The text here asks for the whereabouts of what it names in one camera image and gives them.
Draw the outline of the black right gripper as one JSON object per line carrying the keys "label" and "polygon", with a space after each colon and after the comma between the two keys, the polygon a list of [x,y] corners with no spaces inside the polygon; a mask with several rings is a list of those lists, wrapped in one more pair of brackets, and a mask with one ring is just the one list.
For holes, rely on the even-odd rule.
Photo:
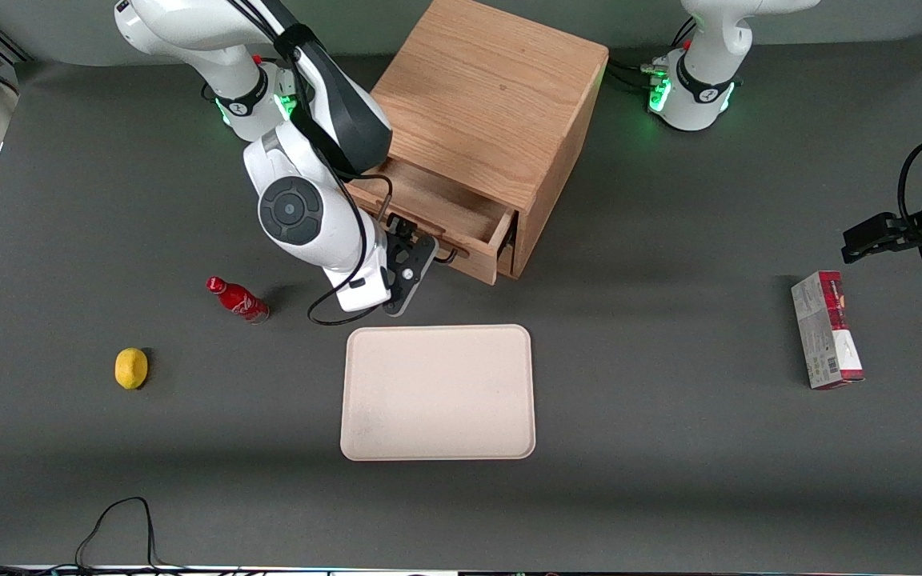
{"label": "black right gripper", "polygon": [[415,248],[419,251],[438,252],[438,238],[434,234],[417,231],[417,226],[411,220],[402,218],[398,214],[391,214],[385,222],[387,234],[387,253],[406,253],[407,241],[415,238]]}

